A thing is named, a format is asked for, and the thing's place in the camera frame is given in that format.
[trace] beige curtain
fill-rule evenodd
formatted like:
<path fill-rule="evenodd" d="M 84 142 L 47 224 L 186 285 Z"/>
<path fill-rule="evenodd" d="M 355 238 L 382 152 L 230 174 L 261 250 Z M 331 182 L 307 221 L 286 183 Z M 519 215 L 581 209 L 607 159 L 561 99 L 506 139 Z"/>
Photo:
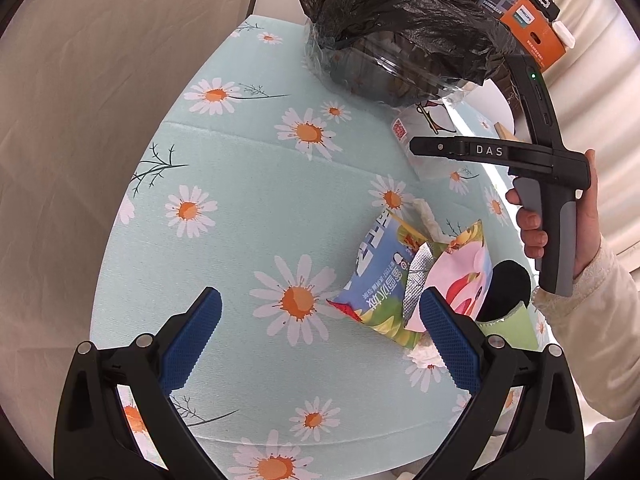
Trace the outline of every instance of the beige curtain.
<path fill-rule="evenodd" d="M 640 287 L 640 41 L 615 0 L 555 1 L 577 40 L 545 73 L 562 138 L 596 149 L 602 232 Z"/>
<path fill-rule="evenodd" d="M 0 404 L 49 470 L 136 164 L 249 0 L 25 0 L 0 39 Z"/>

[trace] cardboard box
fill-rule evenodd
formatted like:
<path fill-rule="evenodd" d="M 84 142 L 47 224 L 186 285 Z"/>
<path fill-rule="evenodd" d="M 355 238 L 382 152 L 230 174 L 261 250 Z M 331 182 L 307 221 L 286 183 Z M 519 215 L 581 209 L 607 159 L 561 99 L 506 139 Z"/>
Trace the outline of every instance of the cardboard box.
<path fill-rule="evenodd" d="M 478 0 L 478 3 L 510 28 L 542 72 L 566 53 L 551 24 L 529 0 Z"/>

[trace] beige sleeve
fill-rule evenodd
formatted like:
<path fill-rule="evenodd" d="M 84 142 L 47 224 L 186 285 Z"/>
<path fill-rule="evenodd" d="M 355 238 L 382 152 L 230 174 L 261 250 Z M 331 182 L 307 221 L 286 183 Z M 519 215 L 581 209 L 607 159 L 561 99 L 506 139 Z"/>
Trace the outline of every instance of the beige sleeve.
<path fill-rule="evenodd" d="M 640 298 L 606 242 L 561 298 L 540 288 L 533 303 L 564 349 L 589 405 L 619 420 L 640 404 Z"/>

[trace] finger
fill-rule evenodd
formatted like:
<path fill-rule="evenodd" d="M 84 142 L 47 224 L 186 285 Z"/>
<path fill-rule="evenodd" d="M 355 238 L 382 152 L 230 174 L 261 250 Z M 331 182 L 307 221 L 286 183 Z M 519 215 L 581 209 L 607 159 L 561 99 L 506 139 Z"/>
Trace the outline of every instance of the finger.
<path fill-rule="evenodd" d="M 537 260 L 538 258 L 542 258 L 542 256 L 545 254 L 545 250 L 542 247 L 524 246 L 524 253 L 527 258 Z"/>
<path fill-rule="evenodd" d="M 521 231 L 520 238 L 528 247 L 544 247 L 549 242 L 549 236 L 544 231 Z"/>
<path fill-rule="evenodd" d="M 509 202 L 510 204 L 520 205 L 520 197 L 518 195 L 518 192 L 515 189 L 508 190 L 505 195 L 505 198 L 507 199 L 507 202 Z"/>
<path fill-rule="evenodd" d="M 578 201 L 580 209 L 591 218 L 598 217 L 598 172 L 596 170 L 596 152 L 587 150 L 584 154 L 589 161 L 591 187 L 585 190 Z"/>
<path fill-rule="evenodd" d="M 542 220 L 537 213 L 524 209 L 523 207 L 521 207 L 516 214 L 516 223 L 518 224 L 518 227 L 525 231 L 538 229 L 541 222 Z"/>

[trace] gray handle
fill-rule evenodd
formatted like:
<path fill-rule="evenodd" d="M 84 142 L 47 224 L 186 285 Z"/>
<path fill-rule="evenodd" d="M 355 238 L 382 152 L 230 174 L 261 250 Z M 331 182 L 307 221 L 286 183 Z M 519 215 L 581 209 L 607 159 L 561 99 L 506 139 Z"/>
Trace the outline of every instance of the gray handle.
<path fill-rule="evenodd" d="M 568 298 L 574 291 L 575 190 L 523 177 L 513 185 L 523 207 L 540 215 L 548 235 L 545 254 L 536 261 L 540 288 Z"/>

